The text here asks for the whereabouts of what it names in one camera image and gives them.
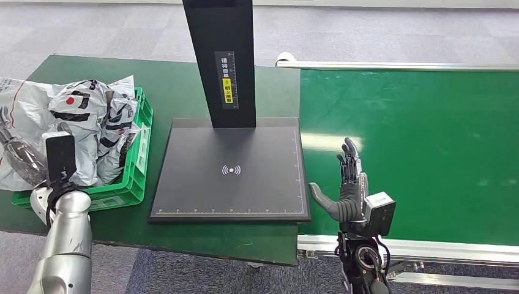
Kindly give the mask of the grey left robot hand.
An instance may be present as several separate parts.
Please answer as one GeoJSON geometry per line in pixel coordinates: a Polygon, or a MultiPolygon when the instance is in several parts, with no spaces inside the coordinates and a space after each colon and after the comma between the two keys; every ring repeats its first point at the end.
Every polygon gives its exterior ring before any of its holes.
{"type": "Polygon", "coordinates": [[[46,158],[34,146],[15,133],[8,114],[9,109],[1,106],[3,155],[18,176],[31,187],[36,187],[47,178],[46,158]]]}

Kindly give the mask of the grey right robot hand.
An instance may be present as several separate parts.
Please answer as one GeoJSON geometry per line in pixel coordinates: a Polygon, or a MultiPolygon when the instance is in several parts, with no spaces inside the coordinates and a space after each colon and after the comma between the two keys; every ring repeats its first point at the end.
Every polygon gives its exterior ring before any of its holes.
{"type": "Polygon", "coordinates": [[[317,183],[308,188],[315,202],[335,221],[343,224],[364,219],[362,206],[367,196],[367,176],[362,171],[362,161],[354,142],[346,137],[342,144],[343,154],[337,154],[341,180],[338,200],[325,195],[317,183]]]}

